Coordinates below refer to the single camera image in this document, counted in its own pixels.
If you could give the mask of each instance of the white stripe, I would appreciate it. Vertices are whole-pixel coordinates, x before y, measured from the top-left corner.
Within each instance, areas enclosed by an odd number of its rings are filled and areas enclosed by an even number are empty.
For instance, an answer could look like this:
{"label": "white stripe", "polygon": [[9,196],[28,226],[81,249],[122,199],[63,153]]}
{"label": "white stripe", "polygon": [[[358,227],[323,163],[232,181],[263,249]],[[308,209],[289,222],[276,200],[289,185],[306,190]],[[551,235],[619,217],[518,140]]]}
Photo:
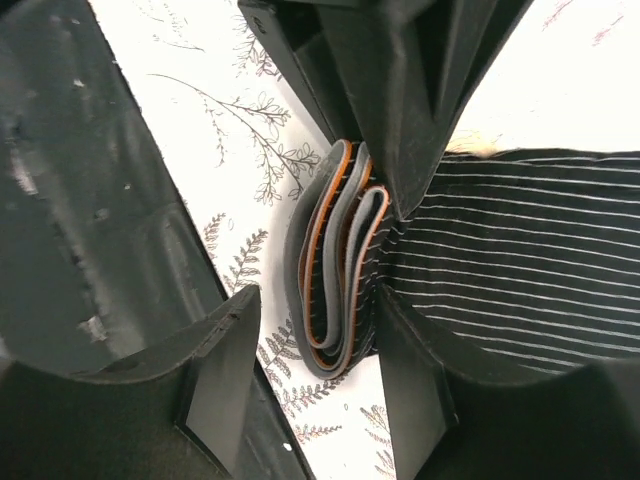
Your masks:
{"label": "white stripe", "polygon": [[592,355],[590,353],[582,353],[576,350],[568,350],[566,348],[559,348],[559,347],[554,347],[551,345],[542,345],[539,343],[529,343],[529,342],[519,342],[517,340],[510,340],[508,338],[500,338],[500,337],[483,337],[482,335],[471,335],[469,333],[458,333],[456,332],[456,335],[459,335],[461,337],[464,338],[473,338],[476,340],[485,340],[488,342],[499,342],[499,343],[508,343],[511,345],[521,345],[523,347],[531,347],[531,348],[540,348],[543,350],[551,350],[553,352],[559,352],[559,353],[566,353],[568,355],[575,355],[577,357],[582,357],[582,358],[590,358],[592,360],[610,360],[611,357],[606,357],[604,355]]}
{"label": "white stripe", "polygon": [[495,348],[485,348],[484,350],[486,350],[487,352],[492,352],[492,353],[501,353],[503,355],[508,355],[510,357],[526,358],[526,359],[529,359],[529,360],[538,360],[540,362],[547,362],[547,363],[556,363],[558,365],[565,365],[567,367],[579,367],[580,366],[579,363],[567,362],[565,360],[558,360],[558,359],[555,359],[555,358],[538,357],[536,355],[527,355],[525,353],[509,352],[507,350],[497,350]]}
{"label": "white stripe", "polygon": [[550,183],[569,183],[574,185],[593,185],[597,187],[616,187],[616,188],[638,188],[633,183],[609,183],[609,182],[592,182],[590,180],[573,180],[569,178],[547,178],[547,177],[521,177],[518,175],[502,175],[493,173],[437,173],[435,177],[479,177],[479,178],[504,178],[507,180],[531,180],[535,182]]}
{"label": "white stripe", "polygon": [[548,368],[534,367],[532,365],[521,365],[521,367],[530,368],[532,370],[538,370],[539,372],[542,372],[542,373],[550,373],[551,375],[561,375],[564,373],[562,370],[550,370]]}
{"label": "white stripe", "polygon": [[552,236],[552,237],[572,238],[572,239],[575,239],[575,240],[586,240],[586,241],[598,242],[598,243],[608,243],[610,245],[616,245],[618,247],[628,247],[628,248],[640,249],[640,244],[614,242],[613,240],[605,240],[605,239],[602,239],[602,238],[583,237],[581,235],[568,235],[566,233],[556,233],[556,232],[544,231],[544,230],[527,230],[525,228],[502,227],[502,226],[499,226],[499,225],[491,225],[491,224],[487,224],[487,223],[467,222],[466,220],[459,220],[457,218],[416,217],[415,220],[426,220],[426,221],[434,221],[435,220],[435,221],[439,221],[439,222],[460,223],[462,225],[470,225],[472,227],[480,227],[480,228],[490,228],[492,230],[507,230],[509,232],[520,232],[520,233],[526,233],[528,235],[548,235],[548,236]]}
{"label": "white stripe", "polygon": [[[380,266],[382,267],[399,267],[399,268],[410,268],[412,270],[424,270],[424,271],[428,271],[428,272],[439,272],[439,273],[451,273],[453,275],[470,275],[470,276],[474,276],[474,277],[481,277],[481,278],[491,278],[494,280],[504,280],[507,282],[517,282],[517,283],[526,283],[528,285],[538,285],[541,287],[551,287],[551,288],[559,288],[562,290],[571,290],[574,292],[580,292],[580,293],[586,293],[589,295],[597,295],[597,296],[602,296],[602,297],[610,297],[610,298],[615,298],[617,300],[631,300],[634,302],[640,301],[640,297],[630,297],[628,295],[616,295],[613,293],[602,293],[602,292],[597,292],[597,291],[591,291],[591,290],[584,290],[582,288],[575,288],[575,287],[567,287],[565,285],[559,285],[559,284],[554,284],[554,283],[544,283],[544,282],[534,282],[533,280],[524,280],[522,278],[513,278],[513,277],[500,277],[498,275],[488,275],[485,273],[475,273],[475,272],[466,272],[464,270],[448,270],[446,268],[429,268],[429,267],[423,267],[420,265],[401,265],[401,264],[395,264],[395,263],[381,263]],[[391,275],[381,275],[380,278],[391,278],[391,279],[399,279],[399,280],[404,280],[404,277],[393,277]]]}
{"label": "white stripe", "polygon": [[[593,250],[584,250],[582,248],[573,248],[573,247],[565,247],[562,245],[549,245],[547,243],[538,243],[538,242],[525,242],[523,240],[510,240],[507,238],[486,238],[486,237],[476,237],[474,235],[466,235],[464,233],[457,233],[457,232],[452,232],[450,230],[437,230],[435,228],[413,228],[412,231],[414,232],[429,232],[429,233],[441,233],[441,234],[445,234],[445,235],[453,235],[456,237],[462,237],[462,238],[468,238],[469,240],[478,240],[480,242],[491,242],[491,243],[514,243],[517,245],[527,245],[527,246],[531,246],[531,247],[543,247],[543,248],[551,248],[554,250],[566,250],[568,252],[576,252],[576,253],[582,253],[585,255],[596,255],[599,257],[607,257],[607,258],[613,258],[616,260],[622,260],[623,262],[632,262],[632,263],[640,263],[640,260],[637,258],[631,258],[631,257],[621,257],[619,255],[612,255],[610,253],[602,253],[602,252],[597,252],[597,251],[593,251]],[[411,238],[407,238],[407,237],[403,237],[400,241],[402,242],[407,242],[407,243],[424,243],[424,240],[414,240]],[[555,257],[548,257],[551,260],[556,260]],[[616,269],[609,269],[606,267],[602,267],[599,265],[591,265],[591,264],[579,264],[579,265],[584,265],[584,266],[588,266],[591,268],[598,268],[601,270],[611,270],[612,272],[617,272],[617,273],[626,273],[629,275],[640,275],[640,272],[628,272],[626,270],[616,270]]]}
{"label": "white stripe", "polygon": [[636,235],[640,233],[638,232],[638,230],[631,230],[629,228],[612,227],[609,225],[595,225],[592,223],[583,223],[583,222],[569,222],[567,220],[557,220],[555,218],[531,217],[528,215],[516,215],[515,213],[502,213],[502,212],[495,212],[492,210],[480,210],[478,208],[471,208],[471,207],[459,207],[459,206],[449,206],[449,205],[421,205],[420,208],[424,210],[431,210],[434,208],[442,208],[443,210],[463,210],[467,212],[483,213],[485,215],[496,215],[499,217],[510,217],[510,218],[524,219],[524,220],[534,220],[538,222],[560,223],[562,225],[589,227],[589,228],[596,228],[599,230],[615,230],[617,232],[633,233]]}
{"label": "white stripe", "polygon": [[[417,310],[419,309],[426,309],[428,307],[422,307],[420,305],[416,305],[415,308]],[[452,307],[452,309],[454,310],[462,310],[464,312],[471,312],[471,313],[475,313],[477,315],[493,315],[491,313],[488,312],[482,312],[479,310],[466,310],[466,309],[461,309],[461,308],[456,308],[456,307]],[[533,336],[538,336],[538,337],[548,337],[548,338],[554,338],[556,340],[562,340],[565,342],[570,342],[570,343],[578,343],[581,345],[589,345],[591,347],[596,347],[596,348],[604,348],[604,349],[609,349],[609,350],[620,350],[623,352],[631,352],[631,353],[640,353],[640,347],[636,348],[636,347],[626,347],[624,345],[616,345],[613,343],[602,343],[602,342],[592,342],[589,340],[583,340],[581,338],[573,338],[573,337],[565,337],[564,335],[557,335],[555,333],[546,333],[546,332],[540,332],[537,330],[527,330],[524,328],[516,328],[516,327],[505,327],[502,325],[488,325],[486,323],[475,323],[475,322],[469,322],[466,320],[457,320],[454,318],[448,318],[448,317],[439,317],[439,316],[435,316],[435,315],[431,315],[431,314],[426,314],[425,316],[429,317],[429,318],[435,318],[438,320],[444,320],[447,322],[452,322],[452,323],[459,323],[461,325],[469,325],[471,327],[480,327],[480,328],[486,328],[488,330],[498,330],[498,331],[505,331],[505,332],[516,332],[516,333],[523,333],[525,335],[533,335]]]}
{"label": "white stripe", "polygon": [[483,201],[491,201],[491,202],[512,203],[514,205],[525,205],[527,207],[540,207],[540,208],[548,208],[548,209],[552,209],[552,210],[563,210],[563,211],[567,211],[567,212],[588,213],[588,214],[600,215],[600,216],[625,217],[625,218],[633,218],[635,220],[640,220],[640,216],[631,215],[631,214],[628,214],[628,213],[599,212],[597,210],[562,207],[560,205],[549,205],[549,204],[546,204],[546,203],[523,202],[523,201],[520,201],[520,200],[510,200],[508,198],[479,197],[477,195],[450,195],[450,194],[447,194],[447,193],[428,193],[428,192],[425,195],[425,198],[455,198],[455,199],[464,199],[464,200],[483,200]]}
{"label": "white stripe", "polygon": [[[615,324],[618,324],[618,325],[628,325],[628,326],[632,326],[632,327],[638,327],[639,326],[637,323],[626,322],[624,320],[615,321],[615,320],[612,320],[612,319],[609,319],[609,318],[596,317],[596,316],[593,316],[593,315],[585,315],[585,314],[581,314],[581,313],[563,312],[561,310],[553,310],[551,308],[530,307],[528,305],[520,305],[518,303],[501,302],[501,301],[498,301],[498,300],[486,300],[484,298],[467,297],[466,295],[456,295],[454,293],[410,292],[410,291],[407,291],[407,290],[400,290],[398,288],[394,288],[394,290],[396,292],[398,292],[398,293],[404,293],[405,295],[409,295],[409,296],[429,297],[429,298],[434,298],[434,297],[455,298],[455,299],[459,299],[459,300],[469,300],[469,301],[472,301],[472,302],[488,303],[490,305],[502,305],[503,307],[521,308],[523,310],[531,310],[533,312],[546,313],[546,314],[552,314],[552,315],[561,315],[561,316],[565,316],[565,317],[581,317],[581,318],[586,318],[588,320],[595,320],[595,321],[600,321],[600,322],[604,322],[604,323],[615,323]],[[607,334],[615,335],[615,336],[637,338],[638,340],[640,340],[640,335],[632,335],[632,334],[627,334],[627,333],[623,333],[623,332],[615,332],[615,331],[611,331],[611,330],[601,330],[601,329],[592,329],[590,327],[580,327],[580,328],[578,328],[576,325],[570,325],[570,324],[564,324],[564,323],[560,324],[560,323],[553,323],[553,322],[545,322],[543,320],[531,320],[531,321],[535,321],[535,322],[541,323],[541,324],[552,325],[552,326],[556,326],[556,327],[565,327],[566,326],[567,328],[576,328],[578,330],[581,329],[581,328],[584,328],[584,329],[586,329],[585,331],[602,332],[602,333],[607,333]]]}
{"label": "white stripe", "polygon": [[409,240],[407,238],[401,238],[400,241],[401,242],[405,242],[405,243],[418,243],[420,245],[432,245],[432,246],[436,246],[436,247],[450,248],[452,250],[460,250],[460,251],[463,251],[463,252],[482,253],[482,254],[486,254],[486,255],[509,255],[511,257],[531,258],[531,259],[535,259],[535,260],[546,260],[546,261],[549,261],[549,262],[564,263],[564,264],[567,264],[567,265],[573,265],[573,266],[578,266],[578,267],[595,268],[595,269],[598,269],[598,270],[609,271],[609,272],[612,272],[612,273],[622,273],[622,274],[627,274],[627,275],[640,276],[640,272],[627,272],[627,271],[624,271],[624,270],[617,270],[615,268],[603,267],[601,265],[590,265],[590,264],[580,263],[580,262],[570,262],[568,260],[561,260],[559,258],[552,258],[552,257],[541,257],[539,255],[527,255],[527,254],[524,254],[524,253],[475,250],[475,249],[472,249],[472,248],[454,247],[453,245],[445,245],[445,244],[436,243],[436,242],[427,242],[426,240]]}
{"label": "white stripe", "polygon": [[[412,295],[411,292],[403,292],[402,290],[397,290],[395,289],[396,292],[398,293],[404,293],[405,295]],[[457,299],[467,299],[467,300],[471,300],[471,301],[475,301],[475,302],[482,302],[482,303],[489,303],[492,305],[505,305],[505,306],[512,306],[508,303],[503,303],[503,302],[490,302],[488,300],[482,300],[479,298],[470,298],[470,297],[463,297],[461,295],[450,295],[450,294],[426,294],[423,296],[429,296],[429,297],[448,297],[448,298],[457,298]],[[432,308],[446,308],[446,309],[450,309],[450,310],[460,310],[463,312],[469,312],[469,313],[480,313],[474,310],[470,310],[470,309],[464,309],[461,307],[454,307],[453,305],[444,305],[444,304],[435,304],[435,305],[421,305],[420,308],[423,309],[432,309]],[[627,334],[627,333],[622,333],[622,332],[612,332],[609,330],[601,330],[598,328],[591,328],[591,327],[583,327],[581,325],[571,325],[571,324],[560,324],[560,323],[554,323],[554,322],[547,322],[545,320],[532,320],[530,318],[526,318],[526,317],[520,317],[518,315],[506,315],[503,313],[494,313],[494,312],[482,312],[484,315],[490,315],[490,316],[494,316],[494,317],[500,317],[500,318],[508,318],[511,320],[519,320],[521,322],[525,322],[525,323],[533,323],[536,325],[546,325],[548,327],[554,327],[554,328],[564,328],[564,329],[569,329],[569,330],[580,330],[582,332],[590,332],[590,333],[597,333],[598,335],[611,335],[613,337],[621,337],[621,338],[627,338],[627,339],[632,339],[632,340],[640,340],[640,335],[632,335],[632,334]]]}
{"label": "white stripe", "polygon": [[[545,160],[545,161],[552,161],[552,160],[585,160],[585,161],[594,161],[594,162],[598,162],[600,160],[595,160],[592,158],[587,158],[587,157],[580,157],[580,158],[548,158],[548,159],[536,159],[533,161],[537,161],[537,160]],[[616,158],[615,160],[629,160],[627,159],[621,159],[621,158]],[[444,164],[449,164],[449,165],[478,165],[478,164],[484,164],[484,165],[505,165],[505,166],[517,166],[517,167],[531,167],[531,168],[561,168],[561,169],[565,169],[565,170],[596,170],[598,172],[620,172],[620,173],[640,173],[640,170],[630,170],[630,169],[625,169],[625,168],[611,168],[611,167],[591,167],[591,166],[583,166],[583,165],[540,165],[540,164],[531,164],[531,165],[527,165],[527,162],[530,162],[532,160],[516,160],[516,161],[509,161],[509,160],[470,160],[468,162],[460,162],[458,161],[451,161],[451,160],[442,160],[440,163],[444,163]]]}
{"label": "white stripe", "polygon": [[[539,298],[541,300],[548,300],[548,301],[551,301],[551,302],[571,303],[573,305],[580,305],[580,306],[583,306],[583,307],[591,307],[591,308],[599,308],[599,309],[602,309],[602,310],[613,310],[613,311],[616,311],[616,312],[626,312],[626,313],[640,313],[640,310],[632,309],[632,308],[603,306],[601,304],[578,302],[576,300],[568,300],[568,299],[561,298],[561,297],[548,297],[548,296],[545,296],[545,295],[532,295],[532,294],[529,294],[529,293],[516,292],[516,291],[512,291],[512,290],[502,290],[502,289],[499,289],[499,288],[483,287],[483,286],[480,286],[480,285],[472,285],[472,284],[466,284],[466,283],[445,282],[445,281],[440,281],[440,280],[420,280],[420,279],[404,278],[404,277],[392,277],[390,275],[385,275],[385,277],[386,278],[392,278],[394,280],[398,280],[398,281],[402,281],[402,282],[420,283],[420,284],[427,284],[427,285],[450,285],[452,287],[463,287],[463,288],[475,288],[475,289],[478,289],[478,290],[486,290],[486,291],[489,291],[489,292],[505,293],[507,295],[517,295],[517,296],[528,297],[528,298]],[[559,314],[560,315],[571,315],[571,316],[582,316],[582,315],[577,314],[577,313],[576,314],[574,314],[574,313],[559,313]],[[607,318],[600,318],[600,317],[585,317],[585,318],[591,318],[592,320],[595,320],[597,318],[598,320],[601,320],[603,322],[615,323],[615,324],[618,324],[618,325],[631,325],[631,326],[634,326],[634,327],[640,327],[640,317],[638,317],[638,322],[630,322],[628,320],[614,320],[614,319],[607,319]]]}
{"label": "white stripe", "polygon": [[593,195],[582,195],[579,193],[558,192],[555,190],[545,190],[543,188],[534,188],[534,187],[520,187],[517,185],[496,185],[494,183],[474,183],[473,187],[504,188],[507,190],[522,190],[525,192],[543,193],[545,195],[556,195],[561,197],[582,198],[586,200],[595,200],[599,202],[623,203],[627,205],[640,205],[640,200],[621,200],[617,198],[594,197]]}
{"label": "white stripe", "polygon": [[560,161],[572,161],[572,160],[588,160],[594,163],[598,163],[598,162],[613,162],[616,160],[623,160],[623,161],[631,161],[631,162],[638,162],[640,160],[639,157],[606,157],[606,158],[593,158],[593,157],[559,157],[559,158],[532,158],[532,159],[527,159],[527,158],[522,158],[519,160],[514,160],[514,163],[525,163],[525,162],[547,162],[547,161],[553,161],[553,160],[560,160]]}
{"label": "white stripe", "polygon": [[[507,265],[507,264],[500,264],[500,263],[486,263],[486,262],[475,262],[473,260],[466,260],[463,258],[453,258],[453,257],[443,257],[443,256],[436,256],[436,255],[426,255],[424,253],[411,253],[411,252],[385,252],[383,250],[381,250],[382,253],[385,254],[391,254],[391,255],[409,255],[409,256],[413,256],[413,257],[420,257],[420,258],[428,258],[431,260],[446,260],[449,262],[459,262],[459,263],[470,263],[472,265],[479,265],[479,266],[484,266],[484,267],[498,267],[498,268],[513,268],[516,270],[525,270],[525,271],[529,271],[529,272],[536,272],[536,273],[545,273],[547,275],[556,275],[559,277],[567,277],[567,278],[575,278],[576,280],[584,280],[584,281],[588,281],[588,282],[596,282],[596,283],[602,283],[603,285],[615,285],[615,286],[619,286],[619,287],[629,287],[629,288],[640,288],[640,286],[638,285],[632,285],[629,283],[619,283],[619,282],[609,282],[606,280],[598,280],[596,278],[591,278],[591,277],[582,277],[580,275],[572,275],[570,273],[558,273],[558,272],[552,272],[549,270],[540,270],[537,268],[530,268],[530,267],[520,267],[520,266],[515,266],[515,265]],[[391,267],[399,267],[399,266],[404,266],[404,265],[396,265],[396,264],[385,264],[387,266],[391,266]]]}

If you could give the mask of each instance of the white fabric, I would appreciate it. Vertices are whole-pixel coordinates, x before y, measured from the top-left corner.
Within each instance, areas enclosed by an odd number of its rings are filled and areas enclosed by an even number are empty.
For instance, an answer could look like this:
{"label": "white fabric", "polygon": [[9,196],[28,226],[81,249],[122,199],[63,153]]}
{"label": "white fabric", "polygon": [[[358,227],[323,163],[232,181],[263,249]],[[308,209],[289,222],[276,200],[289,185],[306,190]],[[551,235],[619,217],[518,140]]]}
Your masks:
{"label": "white fabric", "polygon": [[[262,287],[258,354],[318,479],[395,478],[377,358],[320,384],[287,330],[284,235],[327,142],[231,0],[91,4],[229,293]],[[451,149],[640,149],[639,23],[633,0],[535,1]]]}

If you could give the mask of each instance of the leaf illustration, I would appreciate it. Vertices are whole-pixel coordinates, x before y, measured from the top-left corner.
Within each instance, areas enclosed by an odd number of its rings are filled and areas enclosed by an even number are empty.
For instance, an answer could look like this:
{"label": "leaf illustration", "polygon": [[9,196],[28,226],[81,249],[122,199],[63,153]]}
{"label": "leaf illustration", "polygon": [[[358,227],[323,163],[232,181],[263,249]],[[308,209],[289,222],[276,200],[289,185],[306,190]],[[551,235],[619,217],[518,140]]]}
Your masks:
{"label": "leaf illustration", "polygon": [[309,442],[310,440],[325,437],[341,429],[342,425],[334,425],[332,427],[318,427],[316,425],[313,425],[310,427],[309,425],[305,424],[302,428],[300,427],[300,425],[296,425],[294,427],[296,439],[301,445]]}
{"label": "leaf illustration", "polygon": [[334,380],[325,380],[322,384],[302,385],[299,389],[292,388],[290,392],[284,390],[280,406],[285,414],[296,418],[296,412],[302,412],[303,409],[309,408],[309,405],[315,405],[328,397],[346,377],[347,375],[343,375]]}
{"label": "leaf illustration", "polygon": [[211,221],[204,227],[202,232],[202,238],[204,240],[204,246],[207,249],[209,258],[213,261],[216,258],[216,248],[218,247],[218,236],[220,234],[220,224],[222,219],[227,215],[225,213],[219,213],[215,217],[211,218]]}
{"label": "leaf illustration", "polygon": [[254,33],[247,25],[247,21],[242,15],[236,15],[234,17],[236,26],[234,30],[243,37],[243,41],[234,47],[234,50],[238,52],[238,58],[234,66],[238,69],[238,76],[248,71],[249,66],[255,67],[255,74],[258,77],[267,75],[275,77],[276,80],[281,80],[282,75],[280,71],[273,63],[266,50],[262,48],[260,42],[254,35]]}
{"label": "leaf illustration", "polygon": [[258,353],[262,360],[267,377],[272,383],[282,387],[282,379],[274,370],[274,367],[286,378],[291,378],[291,369],[283,359],[302,360],[302,357],[292,349],[297,349],[295,340],[293,340],[293,325],[291,320],[286,319],[285,327],[278,327],[278,331],[271,334],[271,337],[265,338],[265,343],[271,351],[271,357],[267,350],[262,346],[258,346]]}
{"label": "leaf illustration", "polygon": [[176,78],[149,74],[150,76],[165,78],[191,88],[202,99],[206,100],[205,111],[211,119],[211,124],[217,138],[217,152],[222,164],[227,150],[224,146],[227,134],[220,127],[217,117],[224,115],[237,121],[246,129],[249,139],[256,149],[256,165],[262,170],[262,182],[258,185],[254,198],[263,205],[273,205],[282,200],[277,186],[285,177],[294,181],[294,186],[287,194],[289,198],[297,200],[302,194],[302,174],[313,176],[315,168],[320,162],[320,156],[313,151],[308,143],[299,148],[286,149],[280,141],[280,128],[291,118],[285,108],[277,105],[274,98],[262,92],[255,102],[246,105],[238,97],[232,102],[212,97],[204,91]]}
{"label": "leaf illustration", "polygon": [[387,478],[396,478],[395,463],[393,461],[393,451],[391,444],[391,433],[389,431],[389,421],[384,407],[371,405],[369,410],[361,407],[360,412],[371,424],[371,429],[365,429],[371,438],[380,444],[381,448],[376,451],[379,462],[375,466],[378,473]]}
{"label": "leaf illustration", "polygon": [[191,40],[189,40],[189,22],[187,19],[178,15],[178,13],[176,13],[167,2],[154,3],[159,3],[159,7],[145,8],[141,7],[141,5],[137,3],[137,6],[142,13],[165,26],[165,28],[159,31],[159,33],[154,33],[152,35],[153,40],[172,47],[203,52],[202,48],[197,47],[193,42],[191,42]]}
{"label": "leaf illustration", "polygon": [[615,26],[624,18],[624,15],[619,15],[616,20],[607,25],[605,28],[601,29],[596,35],[593,37],[593,46],[598,46],[602,41],[611,33],[611,30],[615,28]]}
{"label": "leaf illustration", "polygon": [[562,13],[562,11],[565,8],[567,8],[569,5],[571,5],[572,3],[573,3],[573,0],[562,0],[562,1],[558,2],[558,4],[556,5],[556,9],[555,9],[553,15],[551,15],[550,17],[548,17],[544,21],[544,24],[542,25],[542,29],[545,30],[546,28],[549,27],[549,25],[551,25],[556,20],[558,20],[558,17]]}
{"label": "leaf illustration", "polygon": [[209,116],[209,120],[211,121],[211,126],[216,132],[216,150],[218,151],[218,155],[220,156],[218,161],[218,167],[224,163],[224,157],[227,153],[227,149],[224,146],[224,140],[227,138],[227,134],[220,128],[218,124],[217,117],[220,116],[219,113],[214,110],[213,106],[210,104],[210,100],[206,95],[198,92],[200,98],[202,99],[202,103],[204,105],[205,112]]}
{"label": "leaf illustration", "polygon": [[231,276],[223,276],[223,281],[231,295],[236,293],[239,288],[258,284],[255,277],[260,275],[260,270],[248,265],[258,263],[258,258],[255,255],[262,250],[262,245],[268,235],[266,230],[259,229],[258,233],[247,238],[247,248],[240,247],[240,255],[233,257],[236,264],[229,265]]}

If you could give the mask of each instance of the black striped fabric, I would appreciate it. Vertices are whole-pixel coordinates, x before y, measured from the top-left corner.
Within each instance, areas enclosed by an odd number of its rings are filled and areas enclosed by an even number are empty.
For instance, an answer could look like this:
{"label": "black striped fabric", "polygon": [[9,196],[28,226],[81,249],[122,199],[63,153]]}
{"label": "black striped fabric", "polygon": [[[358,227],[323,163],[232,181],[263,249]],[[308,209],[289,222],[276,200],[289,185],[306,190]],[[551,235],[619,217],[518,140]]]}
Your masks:
{"label": "black striped fabric", "polygon": [[640,154],[446,156],[380,275],[425,316],[560,373],[640,353]]}

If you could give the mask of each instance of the black plastic housing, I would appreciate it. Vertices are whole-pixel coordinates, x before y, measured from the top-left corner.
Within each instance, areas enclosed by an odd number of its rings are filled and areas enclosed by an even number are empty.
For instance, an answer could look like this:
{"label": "black plastic housing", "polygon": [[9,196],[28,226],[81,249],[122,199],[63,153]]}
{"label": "black plastic housing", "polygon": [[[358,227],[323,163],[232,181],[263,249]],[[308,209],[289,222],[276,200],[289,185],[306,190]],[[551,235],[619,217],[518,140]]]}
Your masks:
{"label": "black plastic housing", "polygon": [[404,219],[531,0],[240,0],[333,143],[364,140]]}

